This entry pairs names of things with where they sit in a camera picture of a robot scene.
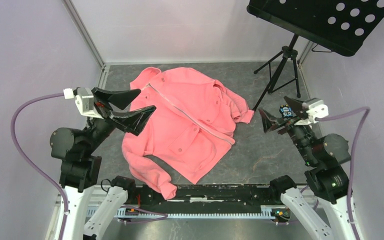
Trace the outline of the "black music stand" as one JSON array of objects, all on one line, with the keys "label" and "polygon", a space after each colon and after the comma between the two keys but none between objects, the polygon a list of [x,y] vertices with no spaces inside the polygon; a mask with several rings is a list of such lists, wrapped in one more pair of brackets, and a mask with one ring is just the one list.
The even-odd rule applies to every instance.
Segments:
[{"label": "black music stand", "polygon": [[297,64],[294,46],[299,37],[305,38],[333,53],[352,57],[366,38],[384,18],[384,0],[251,0],[247,12],[259,19],[293,33],[289,45],[272,57],[282,57],[274,74],[270,75],[254,110],[275,85],[288,59]]}]

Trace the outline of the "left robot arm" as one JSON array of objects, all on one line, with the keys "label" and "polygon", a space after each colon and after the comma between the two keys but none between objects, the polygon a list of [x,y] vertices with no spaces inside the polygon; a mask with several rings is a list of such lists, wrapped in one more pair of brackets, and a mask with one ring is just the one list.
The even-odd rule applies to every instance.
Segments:
[{"label": "left robot arm", "polygon": [[87,209],[98,181],[102,158],[94,151],[114,130],[138,136],[156,110],[153,105],[126,111],[141,93],[140,89],[110,91],[101,88],[66,88],[65,99],[73,100],[87,118],[83,129],[60,127],[49,140],[51,156],[61,160],[59,184],[62,189],[58,215],[60,240],[99,240],[117,210],[137,198],[135,181],[116,176],[105,199],[87,218]]}]

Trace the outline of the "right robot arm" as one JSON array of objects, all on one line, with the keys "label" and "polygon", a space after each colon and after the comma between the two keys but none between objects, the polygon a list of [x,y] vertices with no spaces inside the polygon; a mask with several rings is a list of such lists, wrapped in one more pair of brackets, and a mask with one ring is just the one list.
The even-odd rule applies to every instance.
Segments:
[{"label": "right robot arm", "polygon": [[[357,222],[353,196],[353,180],[357,141],[370,112],[368,106],[329,116],[322,99],[301,101],[285,97],[285,105],[275,117],[259,109],[265,133],[287,134],[300,153],[305,165],[307,186],[327,216],[323,220],[316,207],[309,205],[291,177],[284,175],[269,184],[269,199],[284,204],[302,224],[313,240],[361,240],[363,234]],[[312,126],[362,114],[352,142],[336,133],[316,137]]]}]

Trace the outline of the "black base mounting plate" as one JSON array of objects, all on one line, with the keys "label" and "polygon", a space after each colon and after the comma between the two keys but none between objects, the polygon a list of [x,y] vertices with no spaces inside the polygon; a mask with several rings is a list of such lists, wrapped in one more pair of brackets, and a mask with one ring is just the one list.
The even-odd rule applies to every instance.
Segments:
[{"label": "black base mounting plate", "polygon": [[262,206],[280,206],[266,184],[181,184],[164,199],[147,185],[137,185],[125,203],[163,214],[256,214]]}]

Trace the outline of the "small black blue toy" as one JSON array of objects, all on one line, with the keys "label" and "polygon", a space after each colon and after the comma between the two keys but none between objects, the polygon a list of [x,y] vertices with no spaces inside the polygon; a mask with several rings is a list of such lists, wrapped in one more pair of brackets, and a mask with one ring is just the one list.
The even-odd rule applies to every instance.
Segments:
[{"label": "small black blue toy", "polygon": [[279,112],[283,118],[292,118],[294,116],[292,108],[288,104],[281,105],[279,107]]}]

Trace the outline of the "pink zip-up jacket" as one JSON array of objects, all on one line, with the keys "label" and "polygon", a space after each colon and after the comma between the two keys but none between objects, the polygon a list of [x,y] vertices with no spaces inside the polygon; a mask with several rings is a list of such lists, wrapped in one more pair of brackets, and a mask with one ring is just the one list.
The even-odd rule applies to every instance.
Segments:
[{"label": "pink zip-up jacket", "polygon": [[244,98],[189,67],[147,67],[130,88],[141,91],[131,110],[156,109],[138,136],[124,135],[122,154],[131,174],[166,200],[177,187],[150,156],[196,184],[234,145],[237,123],[248,124],[254,116]]}]

